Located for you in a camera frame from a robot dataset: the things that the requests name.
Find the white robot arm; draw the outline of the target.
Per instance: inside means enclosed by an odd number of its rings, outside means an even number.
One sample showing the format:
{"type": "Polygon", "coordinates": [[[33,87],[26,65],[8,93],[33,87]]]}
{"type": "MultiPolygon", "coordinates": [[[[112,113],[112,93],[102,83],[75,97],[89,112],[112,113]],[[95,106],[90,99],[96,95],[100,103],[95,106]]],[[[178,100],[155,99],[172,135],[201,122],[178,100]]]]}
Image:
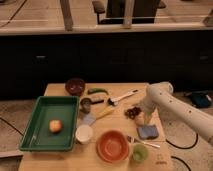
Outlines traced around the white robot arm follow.
{"type": "Polygon", "coordinates": [[[137,107],[148,115],[152,114],[157,106],[173,112],[213,146],[213,116],[175,98],[170,82],[148,84],[145,96],[137,103],[137,107]]]}

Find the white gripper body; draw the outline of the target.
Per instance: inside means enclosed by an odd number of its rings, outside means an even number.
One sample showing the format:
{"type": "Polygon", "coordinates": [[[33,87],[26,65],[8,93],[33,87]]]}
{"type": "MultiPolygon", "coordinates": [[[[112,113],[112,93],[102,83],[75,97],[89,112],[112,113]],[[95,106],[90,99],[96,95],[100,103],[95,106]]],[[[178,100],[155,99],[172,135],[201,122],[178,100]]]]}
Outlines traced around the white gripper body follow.
{"type": "Polygon", "coordinates": [[[157,104],[146,96],[139,102],[139,106],[145,114],[151,115],[155,111],[157,104]]]}

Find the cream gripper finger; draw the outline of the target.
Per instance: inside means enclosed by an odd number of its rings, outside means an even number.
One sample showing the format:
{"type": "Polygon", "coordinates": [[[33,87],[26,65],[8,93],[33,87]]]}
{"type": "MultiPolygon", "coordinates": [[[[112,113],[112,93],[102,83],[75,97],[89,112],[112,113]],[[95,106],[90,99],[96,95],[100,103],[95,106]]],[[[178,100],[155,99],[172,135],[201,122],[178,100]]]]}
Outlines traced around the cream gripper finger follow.
{"type": "Polygon", "coordinates": [[[142,126],[142,125],[148,125],[151,119],[152,119],[151,114],[146,114],[141,112],[135,117],[134,121],[138,126],[142,126]]]}

